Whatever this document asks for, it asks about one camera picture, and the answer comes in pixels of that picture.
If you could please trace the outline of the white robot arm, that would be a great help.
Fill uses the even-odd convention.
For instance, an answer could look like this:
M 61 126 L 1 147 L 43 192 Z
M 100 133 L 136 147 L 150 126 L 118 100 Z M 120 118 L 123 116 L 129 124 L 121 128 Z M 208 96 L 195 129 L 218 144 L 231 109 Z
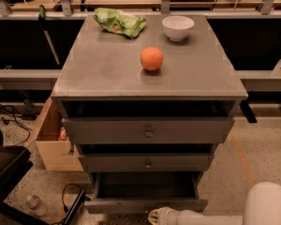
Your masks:
M 281 225 L 281 186 L 260 182 L 247 193 L 241 216 L 204 216 L 183 210 L 162 207 L 151 211 L 152 225 Z

